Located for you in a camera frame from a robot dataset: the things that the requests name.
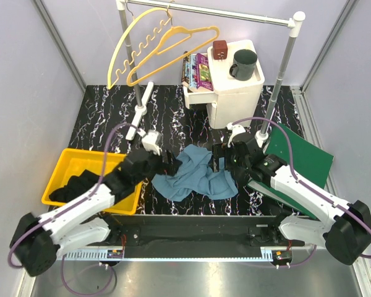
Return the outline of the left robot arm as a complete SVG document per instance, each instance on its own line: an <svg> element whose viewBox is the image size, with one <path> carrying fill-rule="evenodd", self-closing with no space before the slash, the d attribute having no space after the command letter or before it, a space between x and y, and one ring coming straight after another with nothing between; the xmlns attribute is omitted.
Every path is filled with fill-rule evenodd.
<svg viewBox="0 0 371 297"><path fill-rule="evenodd" d="M32 276L47 271L59 258L91 243L116 244L121 230L96 214L130 196L137 185L156 175L174 176L182 162L144 148L126 155L109 173L83 189L78 197L38 217L24 215L9 245L7 262Z"/></svg>

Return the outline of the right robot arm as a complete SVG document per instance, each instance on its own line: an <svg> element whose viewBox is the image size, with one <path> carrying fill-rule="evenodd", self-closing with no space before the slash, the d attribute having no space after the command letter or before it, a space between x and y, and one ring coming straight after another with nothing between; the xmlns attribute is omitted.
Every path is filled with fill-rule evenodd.
<svg viewBox="0 0 371 297"><path fill-rule="evenodd" d="M247 184L260 182L290 197L303 212L316 219L280 215L268 230L275 245L286 241L303 241L323 246L340 263L352 265L371 244L371 213L357 200L340 199L294 171L290 164L274 154L265 154L256 140L238 135L231 144L213 145L213 167L219 161L235 181Z"/></svg>

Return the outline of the blue tank top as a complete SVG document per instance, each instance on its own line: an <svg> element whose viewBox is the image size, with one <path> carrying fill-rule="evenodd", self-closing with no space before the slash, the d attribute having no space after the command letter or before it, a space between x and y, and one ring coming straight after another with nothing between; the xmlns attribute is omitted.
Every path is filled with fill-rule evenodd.
<svg viewBox="0 0 371 297"><path fill-rule="evenodd" d="M156 175L152 185L159 194L173 202L183 201L193 191L211 200L236 196L238 188L231 173L224 169L224 160L219 159L220 169L214 172L209 166L211 158L211 151L190 144L176 158L182 162L177 173L174 176Z"/></svg>

